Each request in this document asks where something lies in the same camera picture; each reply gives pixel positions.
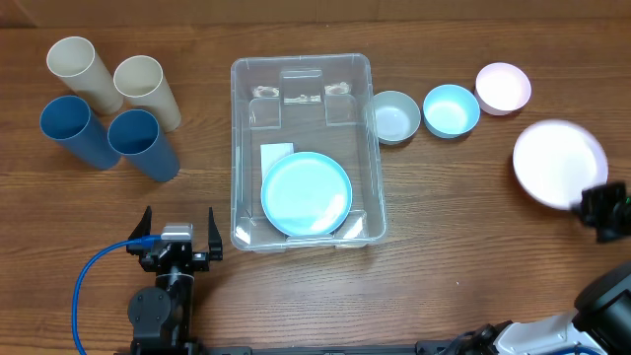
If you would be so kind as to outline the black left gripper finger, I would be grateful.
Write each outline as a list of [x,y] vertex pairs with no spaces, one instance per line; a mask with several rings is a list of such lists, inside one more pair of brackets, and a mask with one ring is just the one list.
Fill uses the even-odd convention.
[[133,230],[133,232],[130,234],[128,240],[129,241],[137,240],[137,239],[141,239],[146,236],[149,236],[151,234],[151,226],[152,226],[152,209],[150,206],[147,206],[140,222],[138,223],[136,228]]
[[213,209],[208,209],[208,248],[210,259],[223,258],[223,242],[214,219]]

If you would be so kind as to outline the pink plate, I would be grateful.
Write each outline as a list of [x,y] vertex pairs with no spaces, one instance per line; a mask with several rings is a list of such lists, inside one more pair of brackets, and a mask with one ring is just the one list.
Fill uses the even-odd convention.
[[569,211],[582,192],[604,184],[608,161],[597,139],[567,120],[542,120],[527,127],[513,150],[513,168],[521,187],[534,200]]

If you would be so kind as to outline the light blue plate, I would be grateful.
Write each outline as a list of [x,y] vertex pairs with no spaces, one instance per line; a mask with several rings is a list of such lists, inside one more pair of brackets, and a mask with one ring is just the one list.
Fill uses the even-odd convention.
[[317,152],[290,154],[268,171],[260,202],[269,222],[288,237],[334,232],[346,220],[353,202],[346,171]]

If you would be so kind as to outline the pink small bowl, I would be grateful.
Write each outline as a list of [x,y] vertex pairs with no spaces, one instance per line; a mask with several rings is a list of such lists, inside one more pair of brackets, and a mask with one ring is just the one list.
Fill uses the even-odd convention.
[[484,66],[477,74],[474,95],[491,115],[508,115],[522,109],[531,97],[531,83],[519,67],[505,62]]

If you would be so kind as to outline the clear plastic storage bin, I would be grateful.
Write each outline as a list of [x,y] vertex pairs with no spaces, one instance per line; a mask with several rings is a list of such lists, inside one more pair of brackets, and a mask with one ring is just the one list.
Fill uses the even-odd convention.
[[[231,69],[231,240],[240,250],[360,248],[386,235],[386,204],[369,59],[359,53],[241,58]],[[334,232],[288,237],[265,216],[260,146],[293,143],[346,171],[353,202]]]

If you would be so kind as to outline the light blue small bowl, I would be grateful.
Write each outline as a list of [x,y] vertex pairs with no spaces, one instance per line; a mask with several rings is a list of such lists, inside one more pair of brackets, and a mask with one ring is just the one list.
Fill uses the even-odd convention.
[[481,108],[467,88],[445,84],[427,94],[422,113],[431,133],[439,138],[455,139],[468,134],[477,125]]

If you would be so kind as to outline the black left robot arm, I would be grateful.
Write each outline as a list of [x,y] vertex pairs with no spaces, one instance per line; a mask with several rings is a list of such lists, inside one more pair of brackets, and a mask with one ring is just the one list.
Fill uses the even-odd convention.
[[132,354],[206,354],[190,335],[194,275],[207,272],[223,259],[223,243],[208,211],[208,250],[193,249],[190,225],[167,225],[150,241],[152,209],[147,208],[128,238],[126,251],[138,257],[142,269],[155,275],[155,285],[139,290],[129,301],[133,326]]

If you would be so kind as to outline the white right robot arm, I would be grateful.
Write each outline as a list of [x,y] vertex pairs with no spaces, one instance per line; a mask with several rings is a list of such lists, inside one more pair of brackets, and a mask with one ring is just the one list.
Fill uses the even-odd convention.
[[[582,192],[572,207],[608,243],[630,235],[630,197],[623,182]],[[507,321],[464,333],[443,354],[621,354],[630,352],[630,263],[602,274],[576,298],[574,310],[535,322]]]

